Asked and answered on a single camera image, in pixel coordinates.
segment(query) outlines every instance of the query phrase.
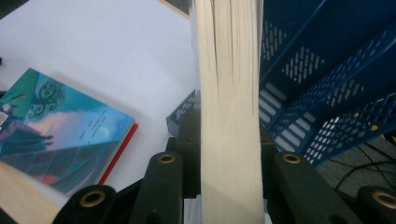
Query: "white table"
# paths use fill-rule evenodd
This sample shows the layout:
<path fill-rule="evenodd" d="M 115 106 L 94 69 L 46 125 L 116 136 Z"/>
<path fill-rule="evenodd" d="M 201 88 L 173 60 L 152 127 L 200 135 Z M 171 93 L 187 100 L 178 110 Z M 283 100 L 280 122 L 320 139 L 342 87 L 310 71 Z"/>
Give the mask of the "white table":
<path fill-rule="evenodd" d="M 31 67 L 135 117 L 115 190 L 165 150 L 165 118 L 196 83 L 190 22 L 158 0 L 30 0 L 0 20 L 0 56 L 0 91 Z"/>

